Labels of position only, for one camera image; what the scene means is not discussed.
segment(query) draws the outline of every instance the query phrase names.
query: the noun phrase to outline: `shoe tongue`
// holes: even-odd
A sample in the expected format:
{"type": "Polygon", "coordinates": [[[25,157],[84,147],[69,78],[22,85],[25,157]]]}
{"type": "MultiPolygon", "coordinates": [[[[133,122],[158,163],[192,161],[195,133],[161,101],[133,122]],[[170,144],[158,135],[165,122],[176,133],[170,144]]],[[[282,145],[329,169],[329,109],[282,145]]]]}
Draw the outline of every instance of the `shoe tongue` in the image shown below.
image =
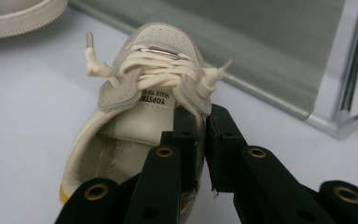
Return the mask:
{"type": "Polygon", "coordinates": [[[139,103],[106,123],[100,134],[150,146],[159,145],[161,132],[172,131],[175,107],[171,90],[144,90],[139,103]]]}

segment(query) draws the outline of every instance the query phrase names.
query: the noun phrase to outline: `gray mat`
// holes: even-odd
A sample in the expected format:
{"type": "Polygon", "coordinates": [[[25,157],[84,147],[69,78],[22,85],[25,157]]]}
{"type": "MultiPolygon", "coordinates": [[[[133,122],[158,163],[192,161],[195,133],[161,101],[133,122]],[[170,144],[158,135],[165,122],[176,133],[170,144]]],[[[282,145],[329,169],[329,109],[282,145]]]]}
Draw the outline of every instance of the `gray mat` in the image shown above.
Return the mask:
{"type": "Polygon", "coordinates": [[[344,0],[70,0],[131,33],[150,21],[188,32],[225,81],[306,119],[314,108],[344,0]]]}

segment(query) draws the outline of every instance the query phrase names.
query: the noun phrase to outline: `shoelace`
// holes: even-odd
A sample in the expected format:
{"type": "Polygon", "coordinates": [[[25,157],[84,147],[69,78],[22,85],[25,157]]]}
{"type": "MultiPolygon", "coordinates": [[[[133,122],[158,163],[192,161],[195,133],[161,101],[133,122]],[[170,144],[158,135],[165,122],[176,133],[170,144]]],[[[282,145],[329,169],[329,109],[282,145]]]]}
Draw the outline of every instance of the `shoelace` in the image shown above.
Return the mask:
{"type": "Polygon", "coordinates": [[[95,55],[92,34],[88,33],[86,48],[87,74],[90,77],[106,77],[114,88],[120,85],[119,78],[126,76],[132,68],[142,66],[143,74],[138,80],[138,90],[150,87],[175,87],[183,76],[198,82],[197,92],[203,98],[211,96],[215,84],[223,78],[226,69],[231,65],[227,61],[220,68],[198,68],[192,59],[183,53],[174,54],[164,49],[151,49],[143,45],[134,45],[132,54],[120,66],[118,73],[106,63],[100,63],[95,55]]]}

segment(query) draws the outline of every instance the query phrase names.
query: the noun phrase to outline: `beige shoe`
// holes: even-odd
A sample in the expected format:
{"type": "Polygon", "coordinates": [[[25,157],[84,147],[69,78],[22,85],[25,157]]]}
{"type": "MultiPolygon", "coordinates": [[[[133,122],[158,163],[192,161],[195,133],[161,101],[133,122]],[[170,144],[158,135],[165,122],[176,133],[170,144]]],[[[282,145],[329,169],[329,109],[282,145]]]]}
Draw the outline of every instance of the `beige shoe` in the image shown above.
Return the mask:
{"type": "Polygon", "coordinates": [[[65,10],[67,0],[0,0],[0,38],[38,29],[65,10]]]}
{"type": "MultiPolygon", "coordinates": [[[[200,136],[196,173],[203,164],[204,119],[210,95],[225,74],[204,68],[200,52],[181,30],[165,23],[140,27],[124,44],[112,67],[99,63],[89,36],[88,75],[106,77],[95,111],[80,130],[66,164],[61,186],[65,203],[85,181],[110,178],[118,184],[141,172],[161,132],[172,131],[173,110],[182,105],[194,115],[200,136]]],[[[181,214],[188,214],[195,191],[183,194],[181,214]]]]}

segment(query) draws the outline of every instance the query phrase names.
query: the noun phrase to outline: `white table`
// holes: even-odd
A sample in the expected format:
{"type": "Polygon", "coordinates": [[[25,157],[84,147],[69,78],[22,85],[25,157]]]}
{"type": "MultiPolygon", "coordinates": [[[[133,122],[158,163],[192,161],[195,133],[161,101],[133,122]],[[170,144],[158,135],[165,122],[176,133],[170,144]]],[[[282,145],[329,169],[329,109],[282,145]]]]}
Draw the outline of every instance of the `white table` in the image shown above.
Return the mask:
{"type": "MultiPolygon", "coordinates": [[[[85,33],[111,63],[127,35],[71,8],[47,27],[0,39],[0,223],[53,223],[69,149],[94,108],[102,78],[85,74],[85,33]]],[[[220,82],[227,108],[250,145],[271,150],[297,180],[358,186],[358,132],[338,141],[220,82]]],[[[208,170],[188,223],[240,223],[232,194],[213,199],[208,170]]]]}

